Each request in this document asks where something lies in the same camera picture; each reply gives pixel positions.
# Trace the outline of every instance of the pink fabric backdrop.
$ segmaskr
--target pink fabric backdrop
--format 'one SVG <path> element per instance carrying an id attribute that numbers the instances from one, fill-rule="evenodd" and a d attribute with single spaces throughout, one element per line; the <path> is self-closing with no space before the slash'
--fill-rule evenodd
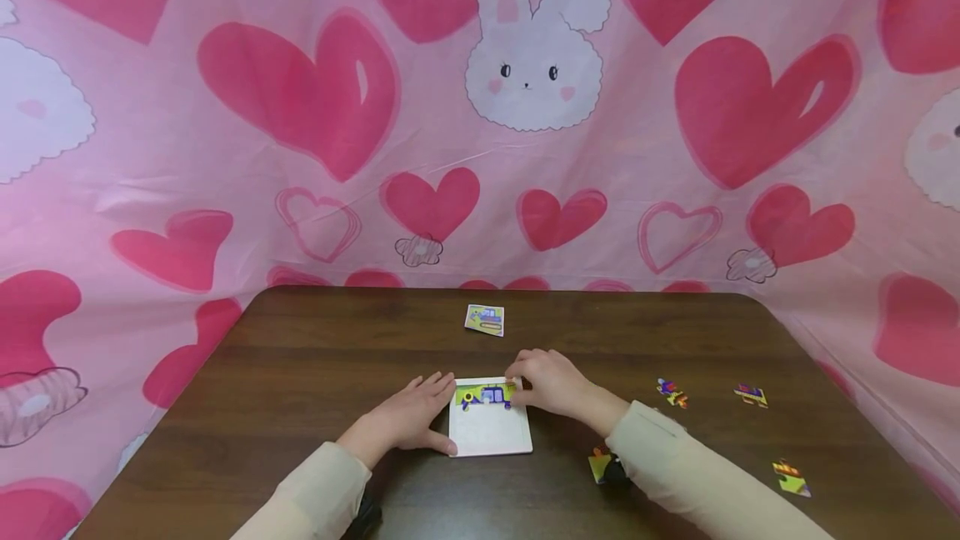
<path id="1" fill-rule="evenodd" d="M 958 508 L 960 0 L 0 23 L 1 539 L 74 528 L 278 283 L 744 293 Z"/>

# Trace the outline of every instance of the colorful puzzle piece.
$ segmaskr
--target colorful puzzle piece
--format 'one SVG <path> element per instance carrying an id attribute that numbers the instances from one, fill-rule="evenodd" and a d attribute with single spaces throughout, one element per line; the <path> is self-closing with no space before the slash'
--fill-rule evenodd
<path id="1" fill-rule="evenodd" d="M 469 330 L 503 337 L 504 315 L 503 307 L 467 305 L 467 319 L 463 320 L 463 326 Z"/>
<path id="2" fill-rule="evenodd" d="M 659 377 L 657 382 L 659 383 L 657 392 L 666 397 L 666 402 L 674 407 L 687 408 L 688 396 L 683 390 L 677 388 L 676 383 L 668 382 L 663 377 Z"/>
<path id="3" fill-rule="evenodd" d="M 763 393 L 763 388 L 754 388 L 747 386 L 746 383 L 739 383 L 737 389 L 733 390 L 747 405 L 757 405 L 760 408 L 768 408 L 767 396 Z"/>
<path id="4" fill-rule="evenodd" d="M 607 445 L 601 444 L 593 449 L 593 454 L 587 457 L 590 464 L 590 473 L 595 483 L 623 483 L 629 481 L 627 472 L 620 463 L 620 457 L 613 454 Z"/>
<path id="5" fill-rule="evenodd" d="M 782 477 L 782 479 L 779 479 L 781 490 L 807 498 L 813 496 L 810 494 L 810 488 L 807 485 L 807 479 L 804 479 L 803 476 L 801 476 L 800 470 L 787 463 L 786 459 L 781 459 L 779 460 L 779 463 L 771 464 L 774 466 L 774 471 L 777 472 L 777 475 Z"/>
<path id="6" fill-rule="evenodd" d="M 509 409 L 510 399 L 517 387 L 514 384 L 490 383 L 485 386 L 458 386 L 455 401 L 460 403 L 463 410 L 469 410 L 470 405 L 503 405 Z"/>

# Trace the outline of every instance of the wooden table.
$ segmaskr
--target wooden table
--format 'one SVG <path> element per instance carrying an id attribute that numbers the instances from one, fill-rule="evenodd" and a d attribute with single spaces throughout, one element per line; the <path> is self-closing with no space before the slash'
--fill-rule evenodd
<path id="1" fill-rule="evenodd" d="M 506 337 L 463 329 L 468 303 L 506 308 Z M 279 287 L 255 299 L 76 534 L 229 538 L 324 440 L 436 370 L 500 375 L 520 348 L 556 348 L 624 397 L 659 406 L 836 540 L 960 538 L 958 521 L 758 302 L 722 294 Z M 669 407 L 657 378 L 689 409 Z M 769 409 L 733 395 L 763 388 Z M 530 410 L 534 452 L 450 459 L 394 452 L 367 490 L 378 539 L 705 538 L 636 488 L 598 486 L 598 444 Z"/>

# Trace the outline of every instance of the bunny face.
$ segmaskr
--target bunny face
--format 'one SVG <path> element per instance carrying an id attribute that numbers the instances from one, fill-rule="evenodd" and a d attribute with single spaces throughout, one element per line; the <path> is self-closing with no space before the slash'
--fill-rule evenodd
<path id="1" fill-rule="evenodd" d="M 610 0 L 478 0 L 482 38 L 467 63 L 481 117 L 518 131 L 569 128 L 600 96 L 603 60 L 581 31 L 606 21 Z"/>
<path id="2" fill-rule="evenodd" d="M 602 65 L 593 45 L 563 22 L 518 22 L 470 53 L 467 95 L 481 117 L 507 128 L 569 128 L 598 102 Z"/>
<path id="3" fill-rule="evenodd" d="M 960 89 L 923 116 L 907 142 L 903 165 L 927 198 L 960 211 Z"/>
<path id="4" fill-rule="evenodd" d="M 86 142 L 93 110 L 58 63 L 11 38 L 0 38 L 0 184 L 42 159 Z"/>

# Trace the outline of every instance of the beige sleeve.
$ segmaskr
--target beige sleeve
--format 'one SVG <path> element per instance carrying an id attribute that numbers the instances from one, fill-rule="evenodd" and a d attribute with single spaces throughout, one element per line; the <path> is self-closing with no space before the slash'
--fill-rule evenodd
<path id="1" fill-rule="evenodd" d="M 358 514 L 370 475 L 339 444 L 324 443 L 232 540 L 339 540 Z"/>
<path id="2" fill-rule="evenodd" d="M 832 540 L 784 497 L 640 402 L 607 446 L 650 500 L 713 540 Z"/>

